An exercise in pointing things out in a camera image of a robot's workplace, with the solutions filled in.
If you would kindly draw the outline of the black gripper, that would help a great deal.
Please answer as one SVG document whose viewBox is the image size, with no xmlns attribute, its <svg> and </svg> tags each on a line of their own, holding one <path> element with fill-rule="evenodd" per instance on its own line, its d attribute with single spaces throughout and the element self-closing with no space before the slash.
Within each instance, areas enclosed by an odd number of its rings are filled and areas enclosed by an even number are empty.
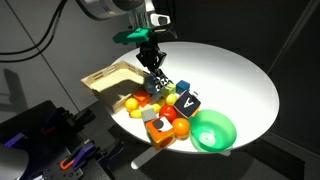
<svg viewBox="0 0 320 180">
<path fill-rule="evenodd" d="M 139 44 L 140 52 L 136 55 L 139 62 L 146 67 L 150 72 L 157 72 L 163 64 L 167 54 L 158 51 L 158 38 L 156 35 L 151 35 L 149 40 Z"/>
</svg>

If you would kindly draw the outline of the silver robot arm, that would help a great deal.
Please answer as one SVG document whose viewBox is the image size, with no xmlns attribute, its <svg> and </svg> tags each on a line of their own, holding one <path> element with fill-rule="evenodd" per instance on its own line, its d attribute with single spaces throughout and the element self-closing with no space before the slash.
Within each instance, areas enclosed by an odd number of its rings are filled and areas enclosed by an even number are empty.
<svg viewBox="0 0 320 180">
<path fill-rule="evenodd" d="M 158 36 L 172 24 L 168 15 L 156 12 L 152 0 L 76 0 L 83 12 L 93 20 L 102 21 L 127 15 L 131 30 L 113 37 L 115 43 L 135 43 L 140 52 L 136 58 L 151 73 L 159 71 L 166 54 L 158 47 Z"/>
</svg>

